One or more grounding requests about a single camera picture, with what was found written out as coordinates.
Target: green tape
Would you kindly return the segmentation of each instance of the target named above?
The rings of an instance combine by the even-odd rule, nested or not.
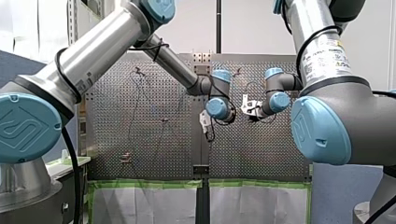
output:
[[[89,216],[90,224],[92,224],[92,219],[93,219],[93,199],[94,199],[93,196],[95,190],[96,190],[95,185],[88,186],[88,216]]]
[[[93,218],[94,193],[97,189],[198,189],[202,187],[202,180],[188,181],[157,181],[157,180],[99,180],[88,182],[88,215],[90,224]]]
[[[119,179],[119,180],[101,180],[90,181],[90,186],[96,189],[198,189],[202,187],[201,180],[192,181],[155,181],[155,180],[136,180],[136,179]]]
[[[274,189],[306,189],[306,224],[311,223],[311,182],[280,182],[280,181],[265,181],[252,179],[210,179],[209,187],[211,188],[228,188],[228,187],[261,187]]]
[[[264,181],[252,179],[210,179],[210,187],[229,188],[229,187],[262,187],[277,189],[307,189],[306,198],[306,224],[311,223],[311,193],[312,185],[310,182],[279,182]],[[94,192],[97,189],[198,189],[202,187],[201,180],[193,181],[152,181],[152,180],[136,180],[136,179],[119,179],[119,180],[101,180],[89,181],[88,188],[88,212],[90,224],[92,224]]]
[[[227,187],[264,187],[277,189],[309,189],[311,183],[304,182],[280,182],[280,181],[265,181],[265,180],[251,180],[251,179],[210,179],[209,187],[227,188]]]
[[[312,199],[312,184],[309,183],[307,186],[307,197],[306,197],[306,224],[311,224],[311,199]]]

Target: black cable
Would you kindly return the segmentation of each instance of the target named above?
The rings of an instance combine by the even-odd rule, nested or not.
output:
[[[382,214],[396,204],[396,195],[379,208],[364,224],[373,224]]]
[[[162,38],[160,38],[160,45],[163,43],[163,39]],[[161,50],[161,47],[159,47],[159,48],[157,48],[157,51],[155,52],[155,55],[154,55],[154,58],[152,58],[152,61],[156,61],[157,60],[157,57],[158,57],[158,54],[160,53],[160,50]]]
[[[291,31],[291,28],[290,28],[289,23],[288,23],[288,18],[286,16],[286,0],[283,0],[283,2],[282,2],[282,12],[281,12],[281,14],[282,14],[283,22],[285,22],[286,29],[288,29],[289,34],[292,35],[292,31]]]
[[[147,48],[137,48],[137,49],[128,49],[128,50],[132,50],[132,51],[151,50],[151,49],[160,49],[161,47],[169,48],[169,44],[159,44],[159,45],[151,46],[151,47],[147,47]]]
[[[375,95],[385,95],[390,98],[396,99],[396,93],[395,92],[390,92],[390,91],[373,91],[373,94]]]
[[[311,36],[309,36],[308,39],[305,40],[305,42],[301,45],[300,50],[298,51],[297,54],[297,60],[296,60],[296,66],[297,66],[297,75],[298,78],[301,80],[302,76],[301,76],[301,72],[300,72],[300,67],[301,67],[301,59],[303,58],[303,54],[304,51],[306,50],[306,48],[309,46],[309,44],[318,37],[318,35],[320,35],[321,33],[328,31],[328,30],[337,30],[338,34],[341,34],[343,32],[343,29],[339,26],[336,25],[331,25],[331,26],[326,26],[323,29],[320,29],[316,32],[314,32]]]
[[[73,223],[79,223],[79,210],[81,206],[81,183],[79,180],[79,167],[76,151],[74,150],[72,140],[70,139],[69,132],[66,128],[62,128],[62,136],[64,137],[64,142],[66,143],[67,150],[69,151],[70,159],[72,161],[73,176],[75,182],[75,211]]]
[[[257,82],[257,81],[250,81],[250,82],[248,82],[247,85],[245,86],[244,92],[247,92],[247,91],[248,91],[248,87],[249,87],[251,84],[256,84],[257,86],[259,86],[260,88],[262,88],[262,89],[265,91],[265,88],[264,88],[264,86],[263,86],[262,84],[260,84],[260,83]]]
[[[60,49],[58,52],[55,54],[55,65],[56,69],[58,70],[59,75],[61,76],[62,80],[70,87],[70,90],[73,92],[73,94],[76,96],[76,104],[81,103],[82,96],[79,93],[78,89],[73,85],[73,83],[70,81],[70,79],[64,74],[64,69],[61,67],[60,59],[62,53],[67,50],[67,49]]]

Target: black pole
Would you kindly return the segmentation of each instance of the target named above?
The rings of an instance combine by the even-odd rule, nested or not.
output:
[[[216,53],[221,53],[221,0],[217,0],[216,13]]]

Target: metal pegboard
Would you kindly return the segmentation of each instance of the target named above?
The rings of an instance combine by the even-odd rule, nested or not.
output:
[[[90,179],[192,179],[191,99],[158,64],[127,54],[86,100]]]
[[[264,71],[268,68],[295,73],[293,56],[215,54],[211,59],[214,69],[233,73],[230,97],[237,107],[244,93],[251,100],[265,99],[260,84],[265,86]],[[277,114],[272,123],[249,123],[239,112],[234,124],[215,125],[215,133],[216,140],[209,149],[212,178],[309,180],[309,161],[292,140],[290,109]]]
[[[183,54],[182,58],[189,65],[212,63],[214,68],[229,69],[234,74],[231,98],[237,107],[250,81],[264,83],[266,69],[294,71],[291,56],[200,54],[197,59]],[[136,67],[145,77],[136,73]],[[263,99],[263,92],[256,84],[247,89],[251,99]],[[309,162],[292,142],[289,110],[272,124],[248,123],[241,113],[230,126],[215,124],[216,141],[210,147],[197,134],[201,111],[196,110],[202,110],[197,108],[204,102],[186,96],[183,87],[142,54],[123,56],[86,100],[87,147],[96,154],[90,179],[192,179],[196,161],[192,157],[200,156],[198,161],[203,162],[210,155],[213,178],[309,180]]]

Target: light blue joint cap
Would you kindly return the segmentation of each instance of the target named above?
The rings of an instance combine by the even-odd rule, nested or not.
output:
[[[279,15],[282,12],[282,1],[283,0],[274,0],[274,8],[273,13]]]
[[[142,0],[149,14],[161,24],[166,24],[175,17],[175,0]]]
[[[212,77],[231,83],[231,73],[228,70],[214,70]]]
[[[62,129],[58,111],[29,94],[0,94],[0,163],[40,158],[57,143]]]
[[[347,129],[335,112],[316,97],[298,99],[291,110],[297,148],[311,161],[344,165],[350,161]]]
[[[206,103],[206,112],[213,119],[227,119],[229,108],[220,98],[213,98]]]
[[[270,108],[275,113],[279,113],[288,108],[290,97],[285,92],[277,92],[271,96]]]
[[[283,69],[278,68],[278,67],[273,67],[273,68],[270,68],[267,71],[265,71],[264,75],[265,75],[265,79],[268,79],[274,75],[282,74],[282,73],[283,73]]]

